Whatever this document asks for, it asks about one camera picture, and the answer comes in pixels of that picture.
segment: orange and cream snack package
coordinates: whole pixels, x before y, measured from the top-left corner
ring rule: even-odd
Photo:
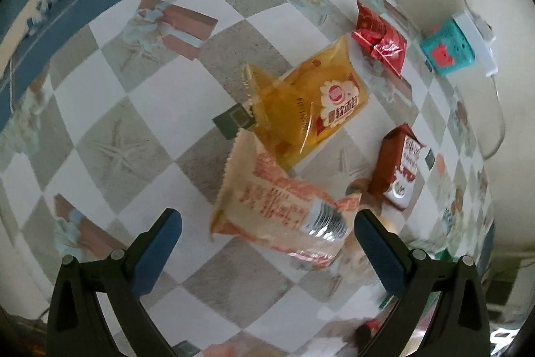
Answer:
[[[253,132],[240,130],[225,167],[210,233],[329,266],[349,234],[360,194],[335,201],[327,192],[288,177]]]
[[[368,92],[349,60],[343,36],[284,80],[246,65],[254,132],[283,168],[291,168],[367,103]]]

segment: checkered tablecloth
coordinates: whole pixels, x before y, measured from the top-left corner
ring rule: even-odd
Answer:
[[[0,137],[7,233],[50,297],[62,257],[55,244],[55,194],[125,245],[173,207],[184,231],[155,290],[143,298],[171,345],[188,340],[204,350],[229,341],[268,346],[280,355],[316,348],[334,354],[346,334],[377,315],[381,285],[342,281],[333,289],[329,269],[311,271],[240,238],[209,240],[232,144],[212,120],[247,100],[244,62],[276,76],[288,73],[352,30],[356,0],[163,1],[217,19],[198,59],[164,46],[156,55],[132,54],[122,31],[141,0],[121,0],[73,35],[23,96]],[[408,122],[427,146],[415,194],[405,212],[384,206],[382,213],[404,241],[477,259],[493,215],[464,104],[448,80],[427,68],[414,43],[417,30],[394,0],[360,1],[407,38],[402,74],[412,98],[351,40],[351,61],[370,100],[293,175],[341,197],[352,180],[371,175],[383,136]],[[102,305],[128,352],[105,298]]]

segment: white flower-shaped label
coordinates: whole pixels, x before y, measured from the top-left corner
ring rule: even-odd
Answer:
[[[324,127],[341,124],[358,105],[358,88],[352,81],[326,81],[319,89],[322,92]]]

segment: table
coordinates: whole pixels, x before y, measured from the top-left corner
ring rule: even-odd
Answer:
[[[390,81],[350,41],[370,100],[292,175],[341,197],[351,181],[370,177],[383,136],[407,122],[427,145],[415,194],[405,212],[383,205],[382,215],[413,247],[479,260],[493,210],[462,99],[428,69],[418,30],[394,0],[360,1],[407,38],[402,74],[410,87]],[[211,240],[208,222],[232,145],[213,119],[248,98],[240,65],[284,75],[351,31],[355,2],[65,0],[18,49],[18,103],[0,136],[2,222],[43,293],[51,296],[63,254],[101,258],[173,207],[183,235],[142,299],[171,345],[236,343],[242,352],[263,347],[283,356],[343,348],[356,326],[379,313],[384,291],[376,279],[340,282],[332,269],[312,271],[239,238]],[[147,15],[165,15],[170,5],[183,8],[171,10],[189,21],[187,32],[162,31]],[[46,63],[42,72],[36,62]],[[0,115],[9,82],[2,82]],[[109,303],[101,303],[128,352]]]

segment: brown snack package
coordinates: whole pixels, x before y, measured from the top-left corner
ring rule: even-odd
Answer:
[[[391,130],[383,138],[379,158],[368,187],[377,199],[386,199],[403,211],[413,196],[420,143],[406,123]]]
[[[329,266],[347,236],[360,194],[335,201],[327,192],[288,177],[253,132],[240,130],[225,167],[210,233],[248,241]]]

